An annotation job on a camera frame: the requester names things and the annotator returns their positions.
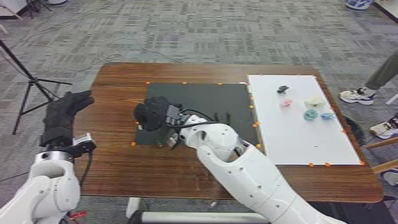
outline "green object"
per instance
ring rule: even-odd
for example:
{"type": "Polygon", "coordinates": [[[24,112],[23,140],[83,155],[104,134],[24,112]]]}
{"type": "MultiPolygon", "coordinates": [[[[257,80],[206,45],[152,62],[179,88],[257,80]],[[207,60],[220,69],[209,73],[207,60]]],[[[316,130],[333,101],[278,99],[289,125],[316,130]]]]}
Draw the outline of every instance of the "green object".
{"type": "Polygon", "coordinates": [[[317,117],[317,112],[316,112],[314,109],[309,109],[309,110],[305,111],[305,113],[303,113],[303,119],[305,119],[307,121],[312,121],[312,120],[316,119],[316,117],[317,117]]]}

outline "sneaker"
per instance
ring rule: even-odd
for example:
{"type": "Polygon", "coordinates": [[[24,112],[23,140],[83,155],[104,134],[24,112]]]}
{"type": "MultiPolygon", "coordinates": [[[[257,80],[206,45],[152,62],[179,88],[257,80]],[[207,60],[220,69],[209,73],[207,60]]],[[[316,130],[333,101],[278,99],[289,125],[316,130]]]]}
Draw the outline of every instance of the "sneaker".
{"type": "Polygon", "coordinates": [[[358,88],[357,90],[351,91],[342,91],[339,93],[339,99],[346,103],[360,103],[362,105],[371,105],[373,104],[373,97],[374,94],[365,94],[365,89],[358,88]]]}
{"type": "Polygon", "coordinates": [[[369,128],[369,131],[381,139],[387,139],[398,135],[398,114],[385,122],[381,122],[381,124],[369,128]]]}

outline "black mat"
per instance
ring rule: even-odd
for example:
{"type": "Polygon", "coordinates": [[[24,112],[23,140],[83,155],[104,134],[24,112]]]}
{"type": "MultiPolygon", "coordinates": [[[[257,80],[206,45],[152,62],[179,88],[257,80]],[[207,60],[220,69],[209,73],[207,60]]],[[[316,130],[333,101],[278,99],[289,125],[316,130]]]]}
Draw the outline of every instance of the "black mat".
{"type": "MultiPolygon", "coordinates": [[[[200,111],[218,122],[229,124],[239,137],[255,145],[254,118],[246,86],[241,84],[159,84],[147,86],[145,97],[163,96],[172,104],[200,111]]],[[[154,132],[138,130],[134,142],[140,145],[165,144],[166,129],[154,132]]]]}

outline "small toy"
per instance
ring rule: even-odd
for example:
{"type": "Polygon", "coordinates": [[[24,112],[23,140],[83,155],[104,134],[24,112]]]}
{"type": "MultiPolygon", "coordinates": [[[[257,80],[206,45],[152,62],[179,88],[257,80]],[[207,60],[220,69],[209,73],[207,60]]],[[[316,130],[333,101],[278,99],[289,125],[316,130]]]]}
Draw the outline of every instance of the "small toy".
{"type": "Polygon", "coordinates": [[[309,100],[303,101],[307,107],[321,107],[325,101],[319,97],[312,97],[309,100]]]}
{"type": "Polygon", "coordinates": [[[277,90],[277,93],[278,93],[278,94],[284,94],[287,89],[289,89],[287,86],[280,86],[280,87],[278,87],[278,90],[277,90]]]}
{"type": "Polygon", "coordinates": [[[293,100],[291,99],[284,99],[282,103],[280,103],[280,107],[289,107],[291,103],[293,103],[293,100]]]}
{"type": "Polygon", "coordinates": [[[317,117],[317,112],[316,112],[314,109],[309,109],[309,110],[305,111],[305,113],[303,113],[303,119],[305,119],[307,121],[312,121],[312,120],[316,119],[316,117],[317,117]]]}
{"type": "Polygon", "coordinates": [[[323,113],[323,114],[319,115],[319,117],[321,117],[321,120],[323,120],[323,121],[328,121],[328,120],[332,120],[332,119],[335,118],[335,116],[333,116],[332,113],[323,113]]]}

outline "blue object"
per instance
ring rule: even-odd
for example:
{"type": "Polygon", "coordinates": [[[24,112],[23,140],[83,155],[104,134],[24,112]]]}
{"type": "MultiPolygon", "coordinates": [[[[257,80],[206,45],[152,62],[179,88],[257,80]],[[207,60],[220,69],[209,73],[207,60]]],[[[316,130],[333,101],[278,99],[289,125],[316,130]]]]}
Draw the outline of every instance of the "blue object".
{"type": "Polygon", "coordinates": [[[321,115],[319,115],[319,117],[321,117],[321,120],[323,121],[328,121],[328,120],[332,120],[333,119],[333,114],[332,113],[323,113],[321,115]]]}
{"type": "Polygon", "coordinates": [[[374,0],[344,0],[344,6],[355,11],[364,11],[374,0]]]}
{"type": "Polygon", "coordinates": [[[305,113],[303,113],[303,119],[305,119],[307,121],[312,121],[312,120],[316,119],[316,117],[317,117],[317,112],[316,112],[314,109],[309,109],[309,110],[305,111],[305,113]]]}

